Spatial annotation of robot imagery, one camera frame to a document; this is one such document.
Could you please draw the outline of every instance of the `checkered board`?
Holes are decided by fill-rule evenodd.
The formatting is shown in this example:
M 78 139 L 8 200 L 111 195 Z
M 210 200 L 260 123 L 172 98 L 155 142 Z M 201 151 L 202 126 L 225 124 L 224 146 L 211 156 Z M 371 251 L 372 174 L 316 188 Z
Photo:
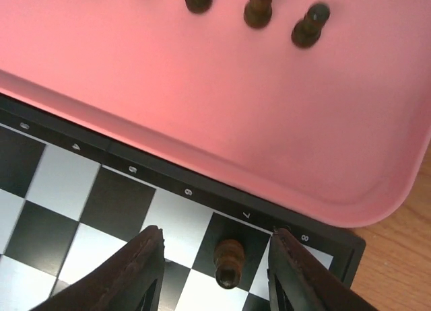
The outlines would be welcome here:
M 94 270 L 148 225 L 163 229 L 159 310 L 269 310 L 271 232 L 97 160 L 0 125 L 0 310 L 29 310 Z M 220 238 L 246 250 L 240 285 L 218 287 Z M 332 256 L 308 249 L 329 268 Z

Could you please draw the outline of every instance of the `tray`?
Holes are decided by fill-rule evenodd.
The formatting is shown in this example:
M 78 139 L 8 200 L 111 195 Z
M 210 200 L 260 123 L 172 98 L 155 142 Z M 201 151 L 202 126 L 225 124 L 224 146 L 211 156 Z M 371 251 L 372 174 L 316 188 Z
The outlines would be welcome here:
M 0 0 L 0 92 L 325 223 L 407 196 L 431 138 L 431 0 Z

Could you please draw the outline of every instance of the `wood grain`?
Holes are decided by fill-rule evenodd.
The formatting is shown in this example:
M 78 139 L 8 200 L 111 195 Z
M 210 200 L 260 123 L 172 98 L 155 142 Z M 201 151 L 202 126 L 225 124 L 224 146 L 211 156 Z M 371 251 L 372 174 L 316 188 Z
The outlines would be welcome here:
M 431 146 L 405 203 L 373 226 L 352 289 L 379 310 L 431 310 Z

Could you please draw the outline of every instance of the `black border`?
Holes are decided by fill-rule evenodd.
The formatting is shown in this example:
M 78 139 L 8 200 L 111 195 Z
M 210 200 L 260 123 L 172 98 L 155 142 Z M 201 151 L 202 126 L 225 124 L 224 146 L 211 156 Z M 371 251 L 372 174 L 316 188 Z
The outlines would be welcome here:
M 366 244 L 348 230 L 300 215 L 3 94 L 0 94 L 0 123 L 270 232 L 274 228 L 288 228 L 304 244 L 332 255 L 329 270 L 347 287 L 353 282 Z M 72 147 L 77 144 L 79 151 Z M 130 171 L 131 166 L 136 168 L 135 172 Z M 186 189 L 193 194 L 186 195 Z M 308 238 L 307 242 L 301 240 L 303 236 Z

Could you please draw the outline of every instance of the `printed number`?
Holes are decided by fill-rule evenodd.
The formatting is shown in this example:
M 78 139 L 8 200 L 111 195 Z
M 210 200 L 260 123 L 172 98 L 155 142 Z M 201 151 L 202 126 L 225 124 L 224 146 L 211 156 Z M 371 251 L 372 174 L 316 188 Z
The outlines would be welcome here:
M 30 126 L 28 126 L 26 123 L 20 123 L 20 127 L 23 129 L 30 129 Z

